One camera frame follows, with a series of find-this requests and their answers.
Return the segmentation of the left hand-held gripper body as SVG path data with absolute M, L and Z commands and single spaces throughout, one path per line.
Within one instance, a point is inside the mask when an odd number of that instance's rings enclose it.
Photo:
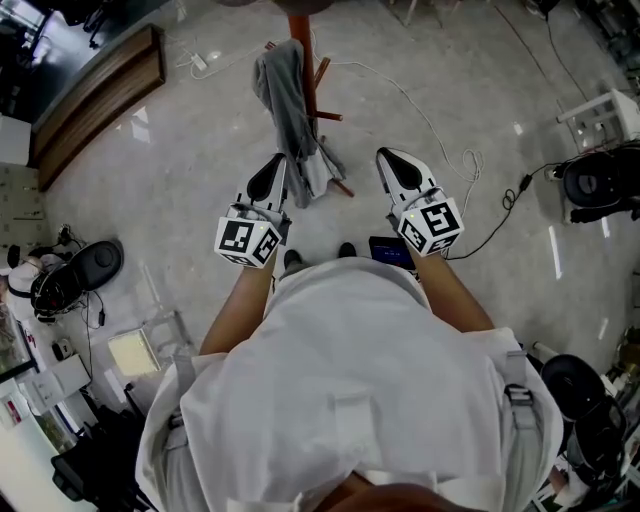
M 286 243 L 290 225 L 284 211 L 231 203 L 219 219 L 214 252 L 236 265 L 264 268 L 278 246 Z

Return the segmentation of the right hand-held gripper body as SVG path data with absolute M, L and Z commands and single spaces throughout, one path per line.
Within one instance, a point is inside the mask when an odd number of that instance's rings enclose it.
M 464 232 L 455 200 L 439 186 L 391 207 L 396 233 L 420 257 L 441 253 Z

